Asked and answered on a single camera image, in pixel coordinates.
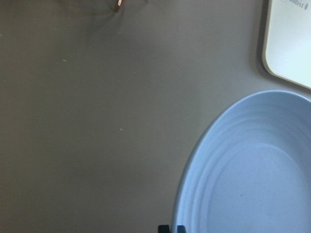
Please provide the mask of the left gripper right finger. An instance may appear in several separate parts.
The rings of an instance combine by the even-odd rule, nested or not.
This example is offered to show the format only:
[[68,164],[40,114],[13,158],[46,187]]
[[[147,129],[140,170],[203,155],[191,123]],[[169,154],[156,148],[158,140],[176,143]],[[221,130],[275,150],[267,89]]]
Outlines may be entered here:
[[176,229],[177,233],[186,233],[186,227],[183,225],[178,225]]

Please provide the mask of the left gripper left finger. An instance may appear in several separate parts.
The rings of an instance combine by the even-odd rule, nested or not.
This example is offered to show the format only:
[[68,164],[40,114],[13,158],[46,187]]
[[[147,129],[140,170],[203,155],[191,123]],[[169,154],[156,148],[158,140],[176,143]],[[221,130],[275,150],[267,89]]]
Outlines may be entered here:
[[158,225],[157,232],[158,233],[170,233],[170,226],[169,225]]

